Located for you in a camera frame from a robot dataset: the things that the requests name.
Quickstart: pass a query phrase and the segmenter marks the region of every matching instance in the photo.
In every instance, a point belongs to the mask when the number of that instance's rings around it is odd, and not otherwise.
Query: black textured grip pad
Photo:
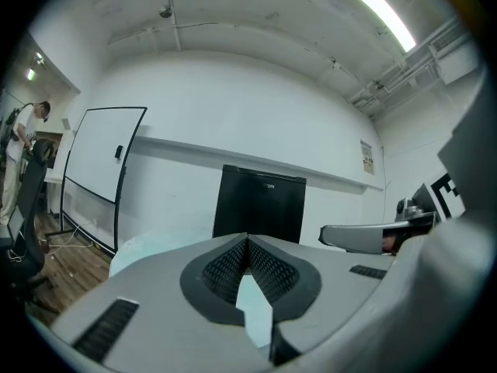
[[[243,312],[235,305],[249,270],[273,307],[274,322],[301,317],[321,290],[321,276],[312,264],[247,234],[192,260],[180,285],[188,302],[210,321],[244,326]]]

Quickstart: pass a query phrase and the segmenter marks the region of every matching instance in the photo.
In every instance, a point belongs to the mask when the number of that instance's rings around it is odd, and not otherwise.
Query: chair backrest
[[[23,261],[17,263],[16,270],[23,271],[23,276],[31,277],[37,274],[44,265],[45,254],[41,249],[36,231],[34,219],[36,214],[36,202],[41,191],[45,174],[47,173],[47,149],[52,148],[50,141],[38,141],[33,148],[33,157],[26,167],[23,184],[17,197],[17,206],[25,221],[14,251],[18,255],[24,255]]]

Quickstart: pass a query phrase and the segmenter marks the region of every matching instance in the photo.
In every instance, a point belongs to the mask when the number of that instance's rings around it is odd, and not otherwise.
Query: person
[[[23,157],[23,149],[31,151],[33,146],[29,134],[34,132],[34,118],[47,121],[50,113],[50,104],[30,103],[19,112],[12,127],[12,137],[7,145],[5,157],[5,179],[3,183],[2,209],[0,210],[0,225],[7,225],[11,213],[14,211],[19,189],[19,167]]]

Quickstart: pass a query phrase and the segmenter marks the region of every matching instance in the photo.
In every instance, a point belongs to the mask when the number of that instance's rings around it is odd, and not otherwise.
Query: ceiling light
[[[399,18],[397,13],[385,0],[362,0],[370,9],[372,9],[377,16],[385,23],[390,31],[397,38],[398,42],[407,52],[411,50],[416,42],[412,38],[407,27],[404,25],[402,20]]]
[[[36,73],[34,72],[34,70],[30,69],[30,71],[28,71],[28,74],[27,74],[26,77],[28,78],[28,80],[33,80],[33,77],[34,77],[35,74]]]

